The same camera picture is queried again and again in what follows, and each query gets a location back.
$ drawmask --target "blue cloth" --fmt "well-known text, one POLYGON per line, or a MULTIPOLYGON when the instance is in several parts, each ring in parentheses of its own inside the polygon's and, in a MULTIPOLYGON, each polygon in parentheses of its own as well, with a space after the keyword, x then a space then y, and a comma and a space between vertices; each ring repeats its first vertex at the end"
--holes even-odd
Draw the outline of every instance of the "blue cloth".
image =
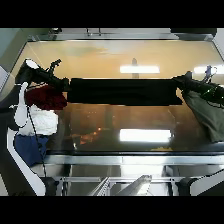
POLYGON ((41 136, 38 137, 38 142, 41 144, 40 152, 38 149, 38 144, 35 136, 23 136, 16 135, 15 137, 15 149, 20 157, 24 160, 24 162, 30 167, 35 163, 41 163, 42 158, 46 155, 46 143, 48 141, 48 137, 41 136))

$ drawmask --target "white cloth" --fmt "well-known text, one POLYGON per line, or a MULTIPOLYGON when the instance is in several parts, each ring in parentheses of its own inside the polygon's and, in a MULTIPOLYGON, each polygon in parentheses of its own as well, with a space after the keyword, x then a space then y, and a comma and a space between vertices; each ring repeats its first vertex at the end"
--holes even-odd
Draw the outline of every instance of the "white cloth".
MULTIPOLYGON (((57 132, 58 115, 53 110, 41 110, 36 105, 32 105, 30 107, 30 115, 37 134, 52 135, 57 132)), ((25 136, 35 135, 29 116, 26 125, 19 129, 18 134, 25 136)))

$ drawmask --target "reflective table surface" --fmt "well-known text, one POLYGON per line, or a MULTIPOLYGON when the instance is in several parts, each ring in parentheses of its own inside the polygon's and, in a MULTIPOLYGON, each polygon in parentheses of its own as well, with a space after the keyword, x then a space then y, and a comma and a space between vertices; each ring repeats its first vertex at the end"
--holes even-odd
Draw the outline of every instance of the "reflective table surface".
MULTIPOLYGON (((25 58, 31 58, 42 68, 49 68, 51 62, 61 59, 54 74, 69 79, 169 79, 192 71, 194 79, 202 80, 207 65, 224 65, 214 43, 207 41, 37 41, 27 42, 11 78, 16 76, 25 58)), ((224 85, 224 72, 214 75, 212 82, 224 85)), ((7 95, 10 83, 13 81, 9 79, 3 95, 7 95)), ((63 111, 57 112, 58 131, 50 137, 49 148, 78 152, 224 151, 224 144, 211 144, 180 90, 177 90, 177 96, 183 105, 134 107, 68 103, 63 111), (171 138, 157 142, 138 141, 138 134, 132 133, 129 138, 132 141, 121 141, 121 129, 166 130, 171 138)))

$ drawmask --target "maroon cloth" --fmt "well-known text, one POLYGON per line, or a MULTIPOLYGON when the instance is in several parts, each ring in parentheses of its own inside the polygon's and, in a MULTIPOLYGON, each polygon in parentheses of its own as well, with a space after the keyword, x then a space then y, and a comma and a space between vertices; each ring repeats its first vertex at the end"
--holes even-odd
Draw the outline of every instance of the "maroon cloth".
POLYGON ((27 91, 25 99, 27 105, 35 104, 42 110, 63 110, 67 106, 67 100, 62 92, 49 85, 27 91))

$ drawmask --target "pile of clothes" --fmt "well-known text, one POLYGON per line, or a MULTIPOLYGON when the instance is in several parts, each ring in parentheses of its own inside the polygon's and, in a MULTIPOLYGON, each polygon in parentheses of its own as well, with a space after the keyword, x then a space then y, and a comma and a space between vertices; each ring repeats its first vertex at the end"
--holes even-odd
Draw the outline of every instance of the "pile of clothes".
POLYGON ((30 116, 15 137, 15 149, 30 167, 44 159, 48 138, 57 132, 58 115, 54 110, 62 110, 67 101, 61 92, 48 85, 27 91, 25 100, 30 116))

